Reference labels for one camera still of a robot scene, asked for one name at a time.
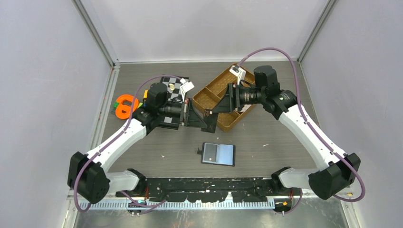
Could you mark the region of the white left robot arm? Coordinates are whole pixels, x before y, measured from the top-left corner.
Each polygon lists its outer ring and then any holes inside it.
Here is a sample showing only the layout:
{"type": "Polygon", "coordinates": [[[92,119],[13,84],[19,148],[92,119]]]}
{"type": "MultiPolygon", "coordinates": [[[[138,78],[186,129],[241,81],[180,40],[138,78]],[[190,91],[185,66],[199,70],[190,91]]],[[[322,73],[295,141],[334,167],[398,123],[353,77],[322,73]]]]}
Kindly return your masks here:
{"type": "Polygon", "coordinates": [[[136,142],[146,137],[165,118],[179,118],[184,126],[207,128],[203,118],[194,110],[191,99],[174,103],[168,99],[168,88],[154,83],[147,91],[145,104],[112,136],[83,154],[76,152],[70,160],[67,184],[74,197],[82,196],[96,204],[107,194],[128,190],[133,196],[145,193],[146,184],[140,173],[133,170],[109,173],[110,167],[136,142]]]}

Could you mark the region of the black leather card holder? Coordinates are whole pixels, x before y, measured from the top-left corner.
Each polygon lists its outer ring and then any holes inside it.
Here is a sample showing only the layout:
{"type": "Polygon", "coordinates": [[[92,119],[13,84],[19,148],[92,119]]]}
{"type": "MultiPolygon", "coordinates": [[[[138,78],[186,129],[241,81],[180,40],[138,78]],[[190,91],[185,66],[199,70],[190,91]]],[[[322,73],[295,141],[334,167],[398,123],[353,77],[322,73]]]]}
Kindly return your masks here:
{"type": "Polygon", "coordinates": [[[205,143],[202,144],[201,148],[197,149],[197,154],[201,156],[201,163],[202,164],[210,164],[210,165],[222,165],[222,166],[235,166],[236,162],[236,146],[232,144],[217,144],[218,151],[217,151],[217,161],[216,162],[203,162],[203,146],[205,143]]]}

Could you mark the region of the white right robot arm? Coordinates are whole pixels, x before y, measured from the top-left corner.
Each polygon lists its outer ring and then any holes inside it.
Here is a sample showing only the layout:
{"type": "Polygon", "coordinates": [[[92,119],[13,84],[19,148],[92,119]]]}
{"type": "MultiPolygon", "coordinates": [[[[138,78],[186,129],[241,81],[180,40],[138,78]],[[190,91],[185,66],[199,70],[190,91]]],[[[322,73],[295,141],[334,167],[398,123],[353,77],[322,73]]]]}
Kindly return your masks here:
{"type": "Polygon", "coordinates": [[[232,65],[229,73],[237,78],[228,83],[223,98],[210,111],[211,114],[240,111],[246,105],[261,104],[264,110],[286,126],[301,142],[313,159],[312,170],[284,167],[271,175],[271,188],[278,195],[291,188],[312,190],[326,200],[358,180],[361,160],[357,154],[347,154],[327,137],[314,123],[301,104],[299,96],[280,88],[277,73],[272,66],[254,69],[255,82],[244,78],[246,70],[232,65]]]}

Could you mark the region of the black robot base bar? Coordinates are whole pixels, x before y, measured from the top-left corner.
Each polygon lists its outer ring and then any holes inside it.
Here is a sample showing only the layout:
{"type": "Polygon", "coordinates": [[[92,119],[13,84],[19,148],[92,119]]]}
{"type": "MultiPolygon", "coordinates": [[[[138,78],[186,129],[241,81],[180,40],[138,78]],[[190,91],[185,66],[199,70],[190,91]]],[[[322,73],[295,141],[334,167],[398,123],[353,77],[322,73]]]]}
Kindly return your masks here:
{"type": "Polygon", "coordinates": [[[195,203],[223,202],[228,196],[233,202],[263,202],[266,197],[281,196],[288,200],[299,196],[298,188],[279,188],[270,178],[146,178],[134,190],[125,193],[152,202],[195,203]]]}

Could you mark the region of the woven wicker tray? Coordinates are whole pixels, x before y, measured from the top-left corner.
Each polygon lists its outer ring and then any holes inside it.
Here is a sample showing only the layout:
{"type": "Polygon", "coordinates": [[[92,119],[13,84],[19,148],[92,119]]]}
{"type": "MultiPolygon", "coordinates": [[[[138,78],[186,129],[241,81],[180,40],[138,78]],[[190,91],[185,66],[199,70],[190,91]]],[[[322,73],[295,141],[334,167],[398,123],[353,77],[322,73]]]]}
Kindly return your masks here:
{"type": "MultiPolygon", "coordinates": [[[[224,96],[227,84],[236,83],[237,77],[230,72],[235,64],[231,64],[220,73],[215,79],[210,81],[201,91],[193,96],[193,105],[203,114],[205,109],[212,109],[224,96]]],[[[244,113],[233,111],[232,113],[221,113],[218,116],[217,127],[224,132],[229,132],[238,122],[241,121],[253,108],[244,113]]]]}

